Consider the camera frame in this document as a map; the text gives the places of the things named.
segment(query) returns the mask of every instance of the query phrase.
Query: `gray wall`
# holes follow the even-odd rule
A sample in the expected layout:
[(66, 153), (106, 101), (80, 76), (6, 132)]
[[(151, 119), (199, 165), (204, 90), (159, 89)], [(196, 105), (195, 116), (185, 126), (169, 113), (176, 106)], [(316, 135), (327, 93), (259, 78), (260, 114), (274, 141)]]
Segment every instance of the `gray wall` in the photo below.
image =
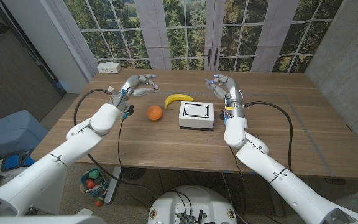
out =
[(88, 84), (40, 0), (3, 0), (34, 47), (68, 93)]
[(305, 74), (358, 135), (358, 1), (343, 1)]

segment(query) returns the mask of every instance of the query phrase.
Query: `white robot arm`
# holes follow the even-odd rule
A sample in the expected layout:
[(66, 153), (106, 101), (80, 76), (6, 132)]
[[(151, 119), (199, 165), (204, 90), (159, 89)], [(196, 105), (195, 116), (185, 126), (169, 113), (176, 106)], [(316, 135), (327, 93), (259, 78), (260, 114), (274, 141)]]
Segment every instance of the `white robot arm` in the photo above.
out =
[[(46, 156), (32, 164), (17, 177), (0, 187), (0, 216), (25, 215), (34, 201), (41, 196), (56, 178), (78, 159), (90, 153), (102, 141), (124, 112), (124, 119), (133, 109), (127, 104), (131, 95), (144, 96), (158, 91), (158, 86), (150, 80), (155, 75), (133, 75), (122, 88), (112, 95), (110, 103), (105, 103), (92, 116), (71, 128), (67, 141)], [(140, 85), (153, 88), (136, 89)]]
[[(215, 83), (225, 85), (229, 93)], [(225, 117), (225, 142), (238, 149), (237, 158), (269, 182), (306, 223), (352, 223), (358, 220), (358, 213), (318, 195), (295, 174), (272, 159), (268, 155), (268, 147), (261, 140), (245, 132), (247, 120), (242, 112), (242, 92), (233, 78), (214, 75), (214, 80), (207, 80), (207, 87), (214, 90), (218, 98), (225, 99), (226, 108), (230, 108)]]

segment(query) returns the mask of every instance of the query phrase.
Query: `wooden table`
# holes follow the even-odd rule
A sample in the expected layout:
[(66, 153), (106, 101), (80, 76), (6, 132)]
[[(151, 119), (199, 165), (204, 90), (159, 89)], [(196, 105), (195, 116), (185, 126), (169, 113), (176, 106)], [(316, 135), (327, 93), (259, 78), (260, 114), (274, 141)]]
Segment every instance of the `wooden table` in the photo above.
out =
[[(129, 103), (135, 113), (122, 126), (120, 151), (123, 166), (213, 172), (238, 172), (229, 147), (223, 139), (224, 125), (219, 114), (224, 108), (205, 86), (205, 78), (212, 79), (212, 71), (128, 70), (120, 74), (97, 74), (82, 94), (95, 88), (118, 89), (133, 74), (154, 73), (161, 90)], [(267, 101), (282, 107), (291, 117), (294, 128), (292, 167), (295, 174), (315, 177), (343, 177), (358, 179), (358, 137), (346, 126), (324, 96), (304, 74), (224, 72), (238, 82), (244, 102)], [(173, 102), (165, 110), (164, 101), (173, 93), (185, 93), (195, 101), (214, 103), (213, 131), (179, 129), (180, 102)], [(73, 112), (79, 97), (32, 153), (40, 159), (65, 141), (73, 126)], [(91, 117), (108, 102), (104, 93), (87, 97), (78, 112), (78, 122)], [(147, 118), (147, 108), (163, 108), (160, 121)], [(244, 109), (248, 132), (263, 140), (270, 148), (270, 156), (288, 167), (288, 121), (275, 108), (254, 105)], [(119, 123), (91, 154), (101, 164), (118, 165), (117, 138)], [(79, 160), (92, 163), (88, 157)], [(252, 170), (239, 162), (241, 171)]]

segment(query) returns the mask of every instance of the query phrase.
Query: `electrical box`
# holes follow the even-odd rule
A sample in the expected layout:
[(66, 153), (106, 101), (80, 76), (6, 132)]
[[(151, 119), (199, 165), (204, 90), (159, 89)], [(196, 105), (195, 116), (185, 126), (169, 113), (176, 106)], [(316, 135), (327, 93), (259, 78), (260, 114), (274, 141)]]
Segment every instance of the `electrical box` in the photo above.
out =
[(121, 64), (114, 62), (104, 62), (98, 65), (98, 71), (100, 73), (113, 73), (117, 74), (121, 71)]
[(212, 131), (214, 104), (182, 101), (179, 112), (179, 128)]

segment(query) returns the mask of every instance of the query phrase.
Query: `wall outlet plate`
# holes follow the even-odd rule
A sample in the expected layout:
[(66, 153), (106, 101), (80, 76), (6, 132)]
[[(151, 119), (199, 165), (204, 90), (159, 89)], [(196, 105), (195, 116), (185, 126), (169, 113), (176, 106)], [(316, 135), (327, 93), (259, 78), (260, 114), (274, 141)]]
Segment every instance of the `wall outlet plate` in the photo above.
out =
[(99, 73), (118, 74), (121, 71), (121, 64), (114, 62), (104, 62), (98, 65)]

